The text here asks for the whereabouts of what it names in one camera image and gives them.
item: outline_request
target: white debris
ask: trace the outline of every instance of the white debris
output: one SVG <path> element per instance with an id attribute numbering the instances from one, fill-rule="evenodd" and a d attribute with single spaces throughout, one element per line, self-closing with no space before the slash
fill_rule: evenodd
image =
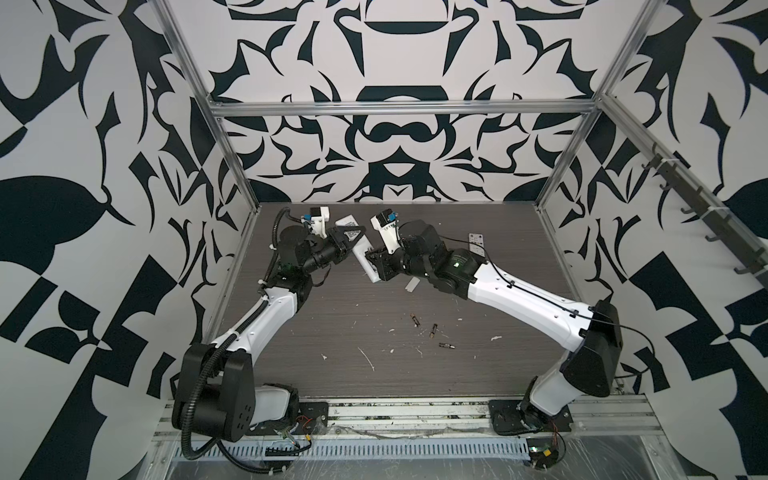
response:
<path id="1" fill-rule="evenodd" d="M 421 279 L 419 279 L 417 276 L 414 276 L 411 278 L 411 281 L 408 282 L 408 285 L 406 285 L 406 290 L 408 290 L 410 293 L 413 293 L 413 290 L 415 290 L 416 286 L 419 285 L 419 282 Z"/>
<path id="2" fill-rule="evenodd" d="M 363 352 L 363 350 L 362 350 L 360 347 L 357 347 L 357 349 L 360 351 L 360 353 L 362 353 L 362 356 L 364 356 L 364 357 L 366 358 L 366 360 L 368 360 L 368 365 L 371 365 L 371 370 L 373 370 L 373 371 L 375 372 L 375 371 L 376 371 L 376 369 L 375 369 L 375 368 L 373 368 L 373 364 L 371 363 L 371 360 L 368 358 L 368 356 L 366 355 L 366 353 L 365 353 L 365 352 Z"/>

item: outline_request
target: black and white patterned wall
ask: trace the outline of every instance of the black and white patterned wall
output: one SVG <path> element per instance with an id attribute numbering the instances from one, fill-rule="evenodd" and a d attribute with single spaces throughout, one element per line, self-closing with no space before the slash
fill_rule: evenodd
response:
<path id="1" fill-rule="evenodd" d="M 624 102 L 766 238 L 768 5 L 670 0 L 618 88 Z M 768 475 L 768 292 L 603 116 L 546 210 L 585 300 L 609 298 L 621 371 L 691 471 Z"/>
<path id="2" fill-rule="evenodd" d="M 3 2 L 0 44 L 2 477 L 133 478 L 249 208 L 145 0 Z"/>
<path id="3" fill-rule="evenodd" d="M 591 98 L 642 3 L 171 1 L 223 103 Z M 226 129 L 261 201 L 535 200 L 577 118 L 230 118 Z"/>

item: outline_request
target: wood grain surface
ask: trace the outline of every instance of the wood grain surface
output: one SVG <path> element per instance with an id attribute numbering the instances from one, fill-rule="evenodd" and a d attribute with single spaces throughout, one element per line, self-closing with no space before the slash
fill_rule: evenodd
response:
<path id="1" fill-rule="evenodd" d="M 271 256 L 270 231 L 285 204 L 263 204 L 220 333 L 257 299 Z M 530 204 L 335 204 L 331 221 L 352 214 L 383 245 L 370 218 L 390 207 L 401 221 L 422 219 L 441 235 L 481 233 L 494 263 L 523 280 L 572 297 L 543 227 Z M 294 204 L 291 213 L 309 213 Z M 290 222 L 284 220 L 281 227 Z M 460 247 L 447 242 L 449 248 Z M 322 273 L 315 273 L 315 281 Z M 440 293 L 422 281 L 413 293 L 398 276 L 371 283 L 354 257 L 334 265 L 303 308 L 273 337 L 256 362 L 260 382 L 295 386 L 301 396 L 513 395 L 545 372 L 562 348 L 536 329 L 489 306 Z M 421 327 L 414 326 L 411 313 Z M 435 338 L 429 338 L 432 324 Z M 439 348 L 439 342 L 455 349 Z M 370 360 L 366 360 L 361 350 Z"/>

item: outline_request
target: perforated metal strip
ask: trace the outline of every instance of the perforated metal strip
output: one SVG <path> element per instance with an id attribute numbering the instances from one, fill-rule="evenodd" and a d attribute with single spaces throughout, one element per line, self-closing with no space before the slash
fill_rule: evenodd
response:
<path id="1" fill-rule="evenodd" d="M 193 442 L 195 448 L 202 442 Z M 229 447 L 237 458 L 251 461 L 295 459 L 296 457 L 264 457 L 265 448 L 288 449 L 283 441 L 241 440 Z M 213 447 L 200 460 L 221 460 L 224 456 Z M 314 440 L 311 449 L 302 452 L 304 460 L 411 460 L 426 458 L 506 458 L 529 460 L 528 443 L 525 439 L 357 439 Z M 185 461 L 181 449 L 174 453 L 174 460 Z"/>

